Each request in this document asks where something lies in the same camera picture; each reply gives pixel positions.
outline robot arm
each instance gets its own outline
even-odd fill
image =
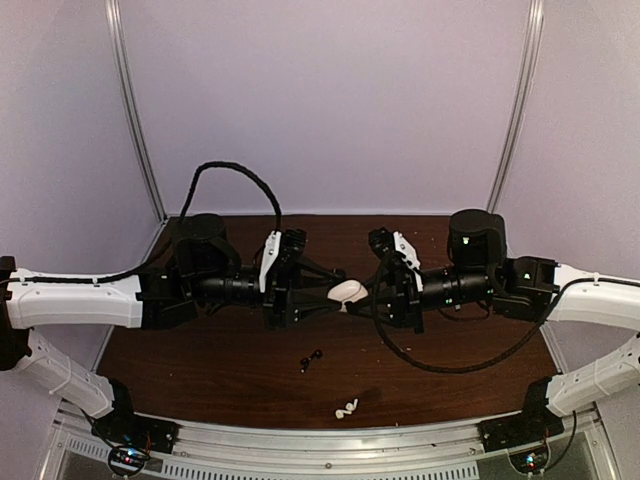
[[[509,259],[504,221],[498,215],[466,210],[452,216],[448,241],[452,265],[447,267],[419,270],[415,249],[399,239],[399,232],[384,228],[370,233],[370,246],[387,262],[386,270],[380,278],[376,305],[372,305],[373,295],[345,301],[349,313],[371,317],[375,308],[382,324],[409,327],[421,333],[425,310],[458,310],[466,303],[484,302],[494,313],[532,322],[534,328],[545,321],[581,321],[640,331],[640,282],[604,277],[544,258]],[[370,293],[377,291],[373,283],[365,284]],[[353,286],[346,289],[339,285],[330,291],[330,296],[346,300],[347,293],[353,291]],[[392,350],[407,360],[406,353]],[[448,368],[412,362],[427,371],[451,374],[468,373],[495,363]],[[532,384],[521,414],[483,422],[485,449],[510,448],[540,440],[547,432],[561,433],[564,427],[560,417],[638,383],[640,334],[589,365]]]
[[[222,219],[205,214],[173,228],[173,254],[164,265],[131,276],[53,277],[17,269],[12,257],[1,257],[0,370],[18,372],[74,403],[112,442],[144,447],[150,437],[153,450],[170,452],[167,438],[176,437],[175,424],[135,415],[124,385],[78,365],[33,327],[81,323],[164,329],[197,318],[199,307],[222,304],[261,307],[266,326],[275,329],[337,311],[340,302],[307,289],[342,282],[344,272],[304,257],[305,244],[301,230],[274,231],[261,266],[241,265],[226,241]]]

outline cable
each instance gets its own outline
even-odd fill
[[[114,275],[109,275],[106,277],[98,277],[98,278],[73,278],[73,277],[30,277],[25,278],[25,282],[33,282],[33,283],[62,283],[62,284],[103,284],[103,283],[111,283],[117,282],[120,280],[124,280],[125,278],[129,278],[133,275],[140,273],[142,270],[147,268],[149,265],[153,264],[156,260],[158,260],[171,246],[171,242],[168,241],[160,247],[156,253],[147,258],[144,262],[142,262],[137,267],[134,267],[125,272],[116,273]],[[11,279],[11,281],[19,281],[18,278]]]
[[[226,303],[218,303],[215,305],[210,305],[206,310],[205,310],[205,315],[207,317],[213,317],[216,313],[218,313],[220,310],[222,310],[224,307],[228,307],[229,305]]]
[[[89,414],[87,414],[87,412],[85,412],[84,410],[81,410],[81,412],[84,415],[84,418],[87,419],[87,422],[89,422],[89,425],[91,425],[92,430],[98,435],[98,438],[100,438],[100,440],[102,440],[105,443],[105,445],[107,445],[107,447],[110,448],[109,454],[107,455],[107,466],[109,467],[109,470],[111,470],[112,473],[114,473],[119,477],[129,478],[129,477],[133,477],[134,475],[137,475],[144,469],[145,464],[149,460],[151,460],[151,456],[149,455],[149,452],[151,450],[151,437],[149,436],[149,433],[147,433],[146,451],[140,450],[139,448],[134,447],[133,445],[130,445],[130,444],[114,445],[102,434],[102,432],[100,432],[95,418],[90,417]],[[127,457],[134,457],[136,460],[140,460],[142,464],[136,467],[134,470],[128,470],[122,467],[118,467],[117,465],[114,465],[113,462],[115,460],[118,460],[117,458],[118,454],[121,452],[124,452],[127,455]]]
[[[222,161],[203,163],[196,169],[193,175],[193,179],[191,181],[191,186],[189,187],[189,193],[180,211],[180,217],[178,218],[179,223],[184,221],[187,211],[189,210],[189,206],[191,205],[191,201],[193,200],[193,196],[198,186],[198,181],[200,180],[200,175],[202,175],[202,172],[210,168],[225,168],[229,170],[234,170],[236,172],[242,173],[243,175],[248,177],[250,180],[252,180],[260,188],[260,190],[262,190],[262,192],[267,196],[267,198],[271,202],[271,205],[273,206],[273,211],[276,216],[275,228],[276,230],[280,230],[280,227],[282,225],[282,210],[280,209],[280,204],[278,203],[278,200],[276,199],[275,195],[271,191],[271,188],[269,187],[269,185],[267,185],[266,182],[264,182],[260,177],[258,177],[255,173],[253,173],[247,167],[244,167],[239,163],[235,163],[235,162],[222,162]],[[117,282],[119,280],[123,280],[125,278],[129,278],[133,275],[140,273],[142,270],[144,270],[149,265],[157,261],[160,257],[162,257],[162,255],[164,255],[164,253],[169,249],[170,246],[171,246],[171,241],[167,241],[162,245],[162,247],[160,247],[160,250],[158,250],[155,254],[151,255],[146,261],[144,261],[137,267],[134,267],[125,272],[116,273],[114,275],[109,275],[106,277],[98,277],[98,278],[30,277],[30,278],[25,278],[25,281],[33,282],[33,283],[61,283],[61,284],[84,284],[84,285]]]
[[[182,210],[180,212],[180,217],[178,218],[178,222],[182,222],[184,217],[187,215],[187,211],[189,210],[189,206],[191,205],[191,201],[193,200],[193,196],[196,193],[196,187],[198,186],[198,181],[200,180],[200,175],[205,170],[209,170],[210,168],[225,168],[229,170],[234,170],[236,172],[242,173],[244,176],[248,177],[250,180],[255,183],[260,190],[267,196],[269,201],[271,202],[271,206],[273,207],[273,212],[276,216],[276,230],[280,230],[280,226],[282,225],[282,210],[280,210],[280,204],[278,203],[278,199],[271,191],[269,185],[267,185],[264,180],[262,180],[258,175],[253,173],[247,167],[240,165],[235,162],[224,162],[224,161],[216,161],[216,162],[207,162],[200,165],[195,173],[193,174],[193,180],[191,180],[191,186],[189,187],[189,193],[187,194],[187,198],[182,206]]]
[[[451,320],[452,322],[473,322],[477,320],[486,320],[491,315],[491,310],[489,307],[484,305],[482,302],[476,302],[476,304],[484,311],[484,315],[477,317],[456,317],[455,315],[450,315],[441,308],[438,308],[438,313],[442,315],[447,320]]]
[[[256,250],[256,253],[253,254],[252,263],[254,267],[258,265],[258,257],[262,254],[262,252],[264,252],[264,245],[260,245],[260,247],[258,247],[258,250]]]
[[[560,302],[560,299],[562,298],[562,296],[564,295],[564,293],[567,291],[567,289],[569,287],[571,287],[573,285],[576,285],[578,283],[593,283],[595,281],[594,278],[578,278],[578,279],[575,279],[575,280],[572,280],[572,281],[566,283],[562,287],[562,290],[560,290],[560,292],[555,296],[555,298],[551,301],[551,303],[549,303],[547,308],[545,308],[545,310],[542,312],[542,314],[538,317],[538,319],[536,320],[533,328],[531,328],[531,330],[529,330],[524,335],[524,337],[522,337],[522,339],[520,339],[520,341],[518,341],[515,345],[513,345],[510,348],[508,348],[507,350],[505,350],[501,354],[499,354],[499,355],[497,355],[497,356],[495,356],[495,357],[493,357],[493,358],[491,358],[491,359],[489,359],[489,360],[487,360],[485,362],[477,363],[475,365],[469,365],[469,366],[466,366],[466,367],[442,367],[442,366],[428,365],[426,363],[422,363],[422,362],[420,362],[418,360],[415,360],[410,355],[408,355],[400,347],[398,347],[393,342],[393,340],[391,340],[391,338],[389,337],[387,332],[384,330],[382,322],[380,321],[380,315],[378,313],[377,300],[378,300],[378,294],[380,292],[380,283],[382,282],[382,272],[384,271],[389,259],[391,258],[391,255],[393,253],[394,252],[388,252],[385,255],[385,257],[382,259],[382,261],[380,262],[380,265],[378,266],[378,269],[376,270],[376,276],[375,276],[375,280],[374,280],[374,284],[373,284],[373,289],[371,291],[371,316],[373,317],[373,321],[374,321],[374,324],[375,324],[375,327],[376,327],[376,331],[378,332],[378,336],[383,341],[383,343],[397,357],[399,357],[400,359],[404,360],[405,362],[407,362],[408,364],[410,364],[413,367],[416,367],[416,368],[419,368],[420,370],[424,370],[424,371],[431,372],[431,373],[443,373],[443,374],[472,373],[472,372],[477,372],[477,371],[480,371],[480,370],[484,370],[486,368],[493,367],[494,365],[497,365],[498,363],[506,360],[507,358],[512,356],[514,353],[516,353],[518,350],[520,350],[522,347],[524,347],[527,344],[527,342],[529,342],[529,340],[531,340],[533,338],[533,336],[538,332],[538,330],[540,330],[540,327],[547,320],[547,317],[549,316],[549,314],[551,314],[551,312],[556,307],[556,305],[558,305],[558,302]],[[640,288],[640,283],[629,281],[629,280],[618,280],[618,279],[615,279],[615,278],[599,278],[598,281],[602,282],[602,283],[614,283],[614,284],[618,284],[618,285],[628,285],[628,286],[633,286],[633,287]]]
[[[17,282],[17,281],[18,281],[18,279],[17,279],[17,278],[7,278],[6,280],[2,280],[2,281],[0,282],[0,287],[2,287],[3,285],[6,285],[6,284],[8,284],[8,283],[11,283],[11,282]]]
[[[571,436],[569,437],[569,442],[567,443],[567,446],[564,447],[564,450],[562,451],[562,453],[558,456],[558,458],[556,458],[556,461],[553,462],[551,465],[549,465],[548,467],[544,468],[544,473],[547,473],[549,470],[551,470],[552,468],[555,468],[558,466],[558,464],[562,461],[562,459],[567,455],[567,452],[569,451],[569,449],[571,448],[571,444],[573,443],[573,439],[576,437],[576,431],[578,429],[578,414],[576,413],[576,411],[573,411],[573,428],[571,429]]]

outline black cylindrical actuator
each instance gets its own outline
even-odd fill
[[[460,272],[456,267],[423,270],[420,303],[423,310],[480,302],[491,298],[484,272]]]
[[[237,272],[193,281],[193,296],[197,301],[225,305],[261,305],[258,269],[244,265]]]

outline white arm link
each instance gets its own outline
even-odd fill
[[[22,358],[12,371],[29,377],[77,405],[93,418],[113,410],[113,387],[109,381],[89,372],[58,351],[38,332],[29,332],[31,356]]]

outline white earbud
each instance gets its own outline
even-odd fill
[[[342,420],[345,415],[351,415],[351,412],[349,410],[342,410],[342,409],[336,410],[336,418],[338,420]]]
[[[350,412],[354,412],[356,408],[358,408],[358,399],[356,398],[353,403],[347,403],[344,408]]]

